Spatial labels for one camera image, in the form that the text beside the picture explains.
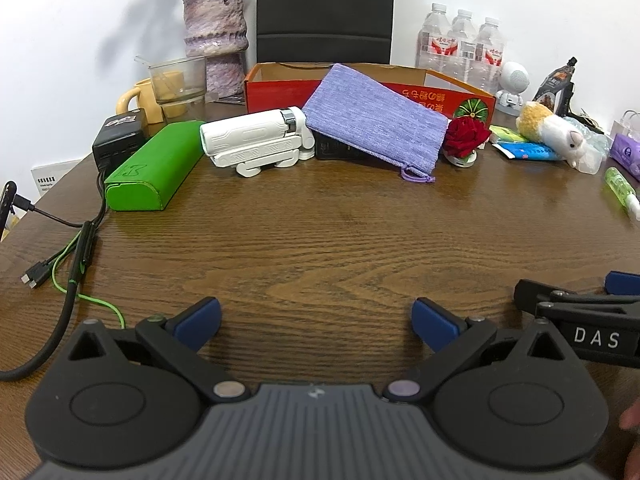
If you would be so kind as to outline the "person's hand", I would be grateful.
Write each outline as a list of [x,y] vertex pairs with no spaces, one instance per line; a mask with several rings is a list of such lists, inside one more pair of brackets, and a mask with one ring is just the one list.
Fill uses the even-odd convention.
[[[620,415],[618,426],[623,430],[638,430],[640,425],[640,399],[634,401]],[[640,443],[636,441],[634,447],[628,454],[624,470],[625,480],[640,479]]]

